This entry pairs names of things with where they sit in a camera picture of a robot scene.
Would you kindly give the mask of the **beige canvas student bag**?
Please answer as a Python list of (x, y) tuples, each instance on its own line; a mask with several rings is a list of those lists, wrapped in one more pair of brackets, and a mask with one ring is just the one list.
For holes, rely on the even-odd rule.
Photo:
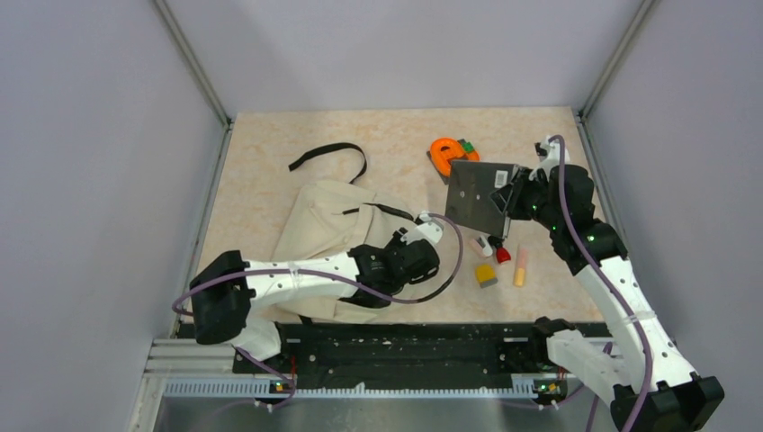
[[(349, 182), (318, 180), (304, 185), (292, 206), (272, 254), (273, 261), (329, 257), (362, 244), (384, 247), (393, 233), (415, 227), (414, 214), (401, 200), (355, 185), (367, 168), (363, 162)], [(336, 297), (312, 297), (276, 307), (313, 320), (365, 323), (401, 305), (371, 296), (364, 305)]]

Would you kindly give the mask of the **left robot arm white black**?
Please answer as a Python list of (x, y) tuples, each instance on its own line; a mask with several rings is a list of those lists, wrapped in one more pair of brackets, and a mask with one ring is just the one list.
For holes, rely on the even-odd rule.
[(275, 323), (256, 311), (282, 302), (328, 297), (379, 309), (406, 303), (400, 293), (434, 277), (435, 245), (443, 229), (426, 222), (399, 229), (385, 247), (360, 245), (346, 252), (302, 261), (258, 262), (240, 251), (220, 254), (190, 283), (196, 343), (230, 344), (247, 351), (267, 372), (288, 361), (288, 347)]

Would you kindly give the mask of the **black book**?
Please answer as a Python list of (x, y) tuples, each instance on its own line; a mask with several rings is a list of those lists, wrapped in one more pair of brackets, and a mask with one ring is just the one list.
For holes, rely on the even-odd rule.
[(490, 198), (509, 184), (515, 164), (456, 160), (448, 181), (444, 216), (455, 224), (505, 239), (510, 219)]

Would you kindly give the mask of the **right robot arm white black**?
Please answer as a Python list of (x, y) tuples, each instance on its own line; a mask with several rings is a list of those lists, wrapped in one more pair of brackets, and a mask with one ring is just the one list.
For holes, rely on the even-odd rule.
[(620, 352), (594, 347), (563, 319), (540, 318), (527, 347), (540, 371), (575, 375), (609, 408), (620, 431), (699, 431), (725, 393), (679, 352), (660, 324), (615, 229), (595, 214), (595, 185), (575, 165), (500, 171), (490, 199), (512, 221), (548, 229), (552, 248), (594, 301)]

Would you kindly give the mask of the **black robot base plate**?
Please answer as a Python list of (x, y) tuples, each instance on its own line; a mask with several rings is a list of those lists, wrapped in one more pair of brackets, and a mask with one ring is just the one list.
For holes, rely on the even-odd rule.
[(266, 365), (298, 390), (528, 390), (561, 395), (572, 373), (534, 358), (519, 323), (280, 324)]

